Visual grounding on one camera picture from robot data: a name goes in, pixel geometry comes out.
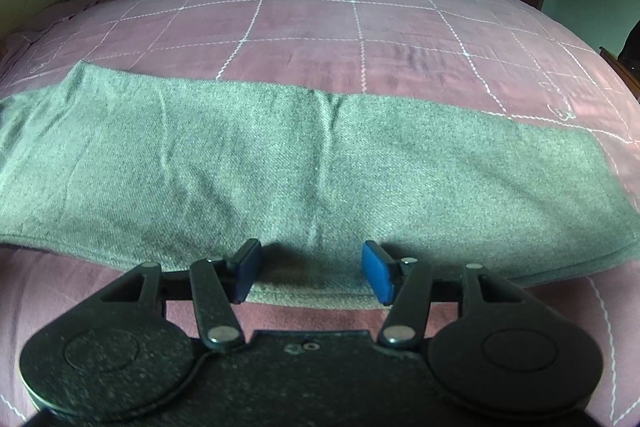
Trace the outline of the grey-green knit pants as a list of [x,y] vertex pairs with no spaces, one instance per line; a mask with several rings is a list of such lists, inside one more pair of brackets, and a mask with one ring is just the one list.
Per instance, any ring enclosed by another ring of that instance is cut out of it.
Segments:
[[1,239],[186,269],[259,239],[258,303],[362,308],[359,251],[524,285],[639,256],[639,213],[582,130],[282,84],[76,64],[1,103]]

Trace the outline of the pink checked bed sheet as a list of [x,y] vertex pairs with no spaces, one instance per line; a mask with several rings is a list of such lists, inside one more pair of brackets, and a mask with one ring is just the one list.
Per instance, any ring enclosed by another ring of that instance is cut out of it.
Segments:
[[[61,82],[78,63],[157,78],[282,84],[414,98],[520,124],[582,130],[604,150],[639,213],[639,105],[571,31],[518,0],[102,0],[24,35],[1,72],[9,96]],[[265,261],[258,284],[268,261]],[[18,375],[43,324],[128,271],[1,239],[1,419],[32,413]],[[384,311],[258,303],[244,329],[377,329]],[[639,256],[572,279],[524,285],[599,343],[590,414],[639,421]]]

